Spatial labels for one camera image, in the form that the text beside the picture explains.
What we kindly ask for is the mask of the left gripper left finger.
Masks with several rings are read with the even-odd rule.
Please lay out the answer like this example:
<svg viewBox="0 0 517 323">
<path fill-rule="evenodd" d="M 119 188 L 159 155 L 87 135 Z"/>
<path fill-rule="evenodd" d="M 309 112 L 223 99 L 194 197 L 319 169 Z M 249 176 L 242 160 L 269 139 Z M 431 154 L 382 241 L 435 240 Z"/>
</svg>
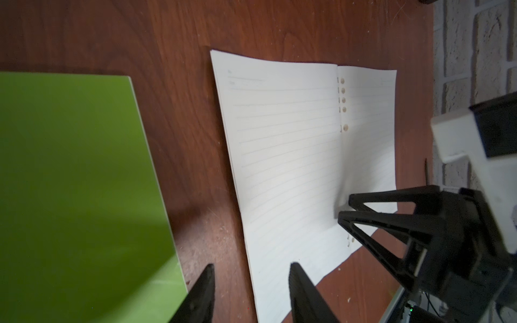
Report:
<svg viewBox="0 0 517 323">
<path fill-rule="evenodd" d="M 208 264 L 169 323 L 211 323 L 215 305 L 215 269 Z"/>
</svg>

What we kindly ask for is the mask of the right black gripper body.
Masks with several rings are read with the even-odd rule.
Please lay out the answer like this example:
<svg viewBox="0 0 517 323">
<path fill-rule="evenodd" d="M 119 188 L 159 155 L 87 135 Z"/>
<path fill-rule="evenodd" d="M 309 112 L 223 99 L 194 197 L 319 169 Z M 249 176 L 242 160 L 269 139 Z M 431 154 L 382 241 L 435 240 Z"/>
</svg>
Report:
<svg viewBox="0 0 517 323">
<path fill-rule="evenodd" d="M 516 309 L 516 255 L 503 245 L 479 191 L 406 190 L 415 204 L 403 286 L 443 301 L 447 322 L 479 322 L 486 309 Z"/>
</svg>

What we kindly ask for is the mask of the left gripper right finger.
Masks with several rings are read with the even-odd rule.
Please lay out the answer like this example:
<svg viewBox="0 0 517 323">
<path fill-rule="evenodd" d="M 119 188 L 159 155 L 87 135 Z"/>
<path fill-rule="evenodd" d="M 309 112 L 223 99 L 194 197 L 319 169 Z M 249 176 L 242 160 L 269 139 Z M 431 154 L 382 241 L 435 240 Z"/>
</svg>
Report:
<svg viewBox="0 0 517 323">
<path fill-rule="evenodd" d="M 339 322 L 298 262 L 289 268 L 293 322 Z"/>
</svg>

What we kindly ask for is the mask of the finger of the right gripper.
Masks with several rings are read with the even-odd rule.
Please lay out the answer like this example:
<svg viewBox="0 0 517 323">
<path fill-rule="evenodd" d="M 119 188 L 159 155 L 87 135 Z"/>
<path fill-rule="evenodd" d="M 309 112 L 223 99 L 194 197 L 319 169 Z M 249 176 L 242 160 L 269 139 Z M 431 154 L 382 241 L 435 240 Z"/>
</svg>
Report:
<svg viewBox="0 0 517 323">
<path fill-rule="evenodd" d="M 409 292 L 419 288 L 421 267 L 440 222 L 427 215 L 342 211 L 338 224 Z"/>
<path fill-rule="evenodd" d="M 415 214 L 438 214 L 442 208 L 441 190 L 439 186 L 404 188 L 395 191 L 366 192 L 352 194 L 349 206 L 352 212 L 375 212 L 366 203 L 414 203 Z"/>
</svg>

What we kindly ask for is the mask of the notebook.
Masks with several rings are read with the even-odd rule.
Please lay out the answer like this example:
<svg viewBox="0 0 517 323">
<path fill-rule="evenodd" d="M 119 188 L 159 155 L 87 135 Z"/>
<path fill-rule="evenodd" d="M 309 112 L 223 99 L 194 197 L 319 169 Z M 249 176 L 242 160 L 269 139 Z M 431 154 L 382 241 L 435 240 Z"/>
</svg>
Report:
<svg viewBox="0 0 517 323">
<path fill-rule="evenodd" d="M 396 187 L 397 72 L 210 52 L 257 319 L 291 310 L 293 262 L 318 283 L 360 248 L 350 195 Z"/>
<path fill-rule="evenodd" d="M 168 322 L 187 294 L 127 76 L 1 74 L 1 321 Z"/>
</svg>

